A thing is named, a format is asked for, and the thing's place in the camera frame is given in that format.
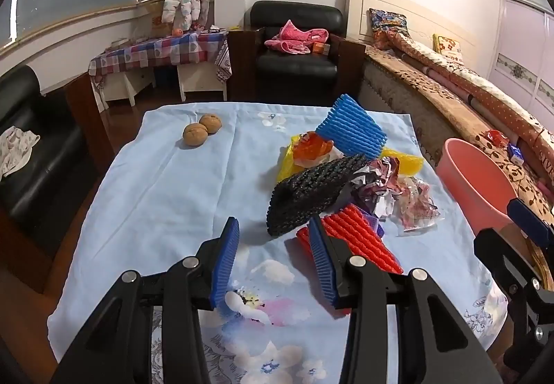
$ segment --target yellow foam fruit net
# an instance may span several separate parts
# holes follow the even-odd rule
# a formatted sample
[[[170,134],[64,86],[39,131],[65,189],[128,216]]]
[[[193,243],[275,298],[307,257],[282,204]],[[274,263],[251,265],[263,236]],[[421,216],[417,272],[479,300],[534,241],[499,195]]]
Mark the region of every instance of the yellow foam fruit net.
[[[304,169],[303,167],[295,165],[294,163],[293,146],[295,143],[298,143],[298,140],[300,140],[299,135],[292,136],[290,138],[289,147],[286,149],[285,157],[283,158],[283,162],[281,163],[281,170],[277,175],[277,182],[281,182],[284,179],[290,178],[292,175],[295,175]]]
[[[423,168],[423,157],[401,153],[384,147],[380,157],[395,157],[400,160],[399,175],[414,176]]]

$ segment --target sofa cushion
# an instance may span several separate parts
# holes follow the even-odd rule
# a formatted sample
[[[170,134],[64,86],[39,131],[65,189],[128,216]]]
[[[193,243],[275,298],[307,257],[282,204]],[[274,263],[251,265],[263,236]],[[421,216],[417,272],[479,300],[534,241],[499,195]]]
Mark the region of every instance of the sofa cushion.
[[[256,72],[262,76],[304,76],[333,81],[337,77],[337,66],[319,54],[293,55],[265,50],[256,58]]]
[[[23,229],[33,229],[67,170],[86,154],[85,137],[76,125],[41,133],[29,162],[0,181],[0,200],[9,215]]]
[[[0,126],[5,125],[8,119],[12,118],[22,106],[34,106],[40,98],[41,87],[37,76],[28,65],[13,68],[2,75],[0,78]]]

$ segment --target purple wrapper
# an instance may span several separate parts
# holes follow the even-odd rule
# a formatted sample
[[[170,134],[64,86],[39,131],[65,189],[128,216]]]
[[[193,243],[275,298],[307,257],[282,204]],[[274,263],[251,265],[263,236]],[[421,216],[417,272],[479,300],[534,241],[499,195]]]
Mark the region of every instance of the purple wrapper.
[[[371,215],[370,213],[364,211],[364,209],[362,209],[359,206],[358,206],[358,209],[366,219],[369,226],[371,226],[371,229],[373,229],[377,233],[379,238],[382,238],[384,236],[384,230],[381,227],[381,224],[379,223],[379,219],[376,216]]]

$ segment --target wardrobe door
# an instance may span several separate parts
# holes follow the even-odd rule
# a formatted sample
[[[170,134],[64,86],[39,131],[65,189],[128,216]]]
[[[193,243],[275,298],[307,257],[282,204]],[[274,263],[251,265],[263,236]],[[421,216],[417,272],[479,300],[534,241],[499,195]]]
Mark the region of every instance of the wardrobe door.
[[[536,97],[529,112],[550,132],[554,132],[554,17],[547,15],[545,23],[546,42],[539,72]]]
[[[537,85],[545,47],[545,14],[503,0],[497,62],[490,81],[527,109]]]

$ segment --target light blue bedsheet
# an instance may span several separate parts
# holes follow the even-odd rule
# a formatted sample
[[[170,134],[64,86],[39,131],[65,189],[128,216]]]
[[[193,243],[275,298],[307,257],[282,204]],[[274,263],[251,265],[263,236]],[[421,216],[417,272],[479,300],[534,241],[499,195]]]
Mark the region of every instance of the light blue bedsheet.
[[[265,227],[284,148],[292,135],[314,130],[328,110],[205,103],[146,113],[137,138],[107,172],[82,226],[62,298],[48,319],[56,358],[123,271],[164,271],[219,236],[234,216],[241,243],[226,303],[200,315],[212,382],[339,382],[348,317],[325,303],[296,230],[271,239]],[[184,127],[206,113],[217,114],[223,127],[196,149],[184,146]],[[409,115],[371,115],[387,133],[387,146],[420,155]],[[506,298],[474,256],[469,224],[431,166],[425,163],[418,176],[431,185],[444,220],[408,236],[387,220],[383,241],[406,273],[416,267],[430,273],[488,347],[505,320]],[[389,318],[392,383],[397,374],[392,309]],[[160,323],[156,311],[153,382],[162,382]]]

